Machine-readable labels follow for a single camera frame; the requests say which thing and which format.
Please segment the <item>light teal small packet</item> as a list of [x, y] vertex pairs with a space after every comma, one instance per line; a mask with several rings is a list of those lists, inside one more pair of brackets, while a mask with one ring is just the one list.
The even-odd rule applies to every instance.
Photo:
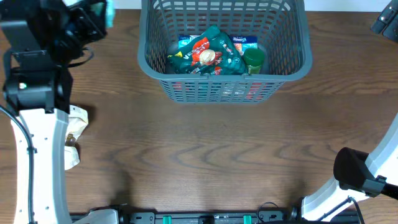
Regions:
[[102, 12], [105, 12], [105, 24], [106, 28], [113, 27], [113, 20], [115, 17], [115, 8], [113, 0], [106, 0], [106, 3], [97, 2], [91, 6], [94, 13], [99, 16]]

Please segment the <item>beige paper pouch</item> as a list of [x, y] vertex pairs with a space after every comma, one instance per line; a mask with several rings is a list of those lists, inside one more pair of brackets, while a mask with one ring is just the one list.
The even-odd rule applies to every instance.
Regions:
[[76, 142], [88, 126], [88, 123], [88, 112], [78, 106], [70, 105], [68, 127], [65, 136], [65, 170], [69, 170], [80, 163]]

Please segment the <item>green lid jar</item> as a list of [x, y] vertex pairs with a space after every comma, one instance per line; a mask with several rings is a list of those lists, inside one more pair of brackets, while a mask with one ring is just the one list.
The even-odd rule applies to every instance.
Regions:
[[248, 68], [248, 74], [259, 74], [265, 60], [265, 54], [260, 49], [249, 48], [244, 51], [243, 59]]

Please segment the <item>blue tissue multipack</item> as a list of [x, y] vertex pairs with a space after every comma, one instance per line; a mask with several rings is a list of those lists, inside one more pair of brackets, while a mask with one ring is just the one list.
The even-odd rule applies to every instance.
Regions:
[[[180, 35], [178, 37], [178, 48], [184, 47], [189, 44], [193, 39], [196, 39], [197, 35]], [[235, 36], [229, 37], [234, 44], [236, 50], [243, 56], [247, 49], [257, 49], [257, 37], [256, 36]]]

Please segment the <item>green snack bag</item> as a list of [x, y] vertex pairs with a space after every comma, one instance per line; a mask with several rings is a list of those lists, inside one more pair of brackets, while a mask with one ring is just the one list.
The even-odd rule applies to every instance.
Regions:
[[246, 64], [228, 34], [217, 26], [209, 27], [202, 35], [168, 56], [176, 73], [242, 75]]

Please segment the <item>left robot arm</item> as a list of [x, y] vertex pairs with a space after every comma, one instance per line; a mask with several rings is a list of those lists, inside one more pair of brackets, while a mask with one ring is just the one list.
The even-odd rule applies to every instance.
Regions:
[[70, 69], [90, 61], [89, 45], [112, 24], [111, 1], [2, 1], [6, 105], [17, 152], [15, 223], [118, 223], [115, 208], [72, 217], [65, 188]]

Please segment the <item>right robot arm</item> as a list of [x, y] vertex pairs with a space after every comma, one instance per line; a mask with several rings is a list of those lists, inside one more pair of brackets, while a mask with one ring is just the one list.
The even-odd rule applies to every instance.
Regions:
[[342, 148], [333, 165], [333, 177], [303, 198], [300, 220], [326, 223], [370, 197], [397, 199], [397, 118], [371, 153]]

